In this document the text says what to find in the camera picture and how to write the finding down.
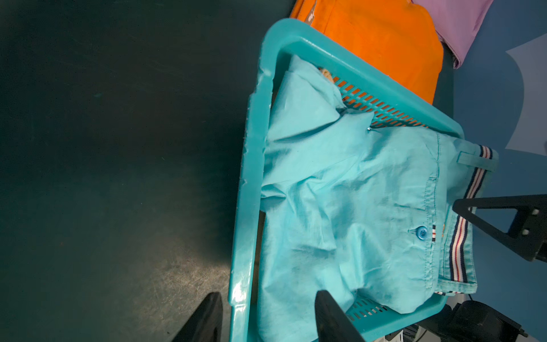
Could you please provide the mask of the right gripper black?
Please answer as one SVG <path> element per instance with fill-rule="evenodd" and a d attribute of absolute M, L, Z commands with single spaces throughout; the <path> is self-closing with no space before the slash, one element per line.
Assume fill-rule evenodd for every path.
<path fill-rule="evenodd" d="M 475 215 L 476 209 L 517 211 L 507 232 Z M 453 210 L 528 262 L 546 261 L 546 195 L 458 199 Z"/>

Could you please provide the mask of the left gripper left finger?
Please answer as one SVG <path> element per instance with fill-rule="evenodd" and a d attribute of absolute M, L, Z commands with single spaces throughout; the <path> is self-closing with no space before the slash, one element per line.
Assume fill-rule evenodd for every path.
<path fill-rule="evenodd" d="M 219 292 L 208 293 L 172 342 L 221 341 L 222 320 L 222 295 Z"/>

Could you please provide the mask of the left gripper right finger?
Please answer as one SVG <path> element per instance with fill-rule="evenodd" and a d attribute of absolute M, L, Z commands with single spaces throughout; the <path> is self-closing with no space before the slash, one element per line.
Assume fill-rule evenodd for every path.
<path fill-rule="evenodd" d="M 314 308 L 319 342 L 365 342 L 328 291 L 317 292 Z"/>

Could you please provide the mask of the teal pants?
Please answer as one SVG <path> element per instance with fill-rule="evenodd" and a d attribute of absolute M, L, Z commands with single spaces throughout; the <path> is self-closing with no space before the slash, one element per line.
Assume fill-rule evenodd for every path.
<path fill-rule="evenodd" d="M 375 128 L 294 56 L 266 137 L 259 336 L 316 340 L 321 290 L 343 310 L 363 295 L 401 314 L 476 292 L 472 225 L 452 207 L 481 195 L 498 162 L 429 128 Z"/>

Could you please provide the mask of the orange pants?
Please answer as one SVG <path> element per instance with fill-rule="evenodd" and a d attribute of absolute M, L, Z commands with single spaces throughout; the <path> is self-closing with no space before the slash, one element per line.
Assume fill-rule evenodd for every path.
<path fill-rule="evenodd" d="M 407 0 L 298 0 L 303 21 L 428 103 L 444 50 L 427 10 Z"/>

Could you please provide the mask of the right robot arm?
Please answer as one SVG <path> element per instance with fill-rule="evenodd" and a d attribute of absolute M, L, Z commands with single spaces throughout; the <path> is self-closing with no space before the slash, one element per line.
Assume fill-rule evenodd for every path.
<path fill-rule="evenodd" d="M 477 209 L 514 209 L 515 218 L 507 232 L 475 215 Z M 453 210 L 521 258 L 546 261 L 546 195 L 459 199 Z M 440 313 L 419 325 L 442 341 L 516 341 L 528 333 L 521 325 L 481 302 L 468 300 L 446 305 Z"/>

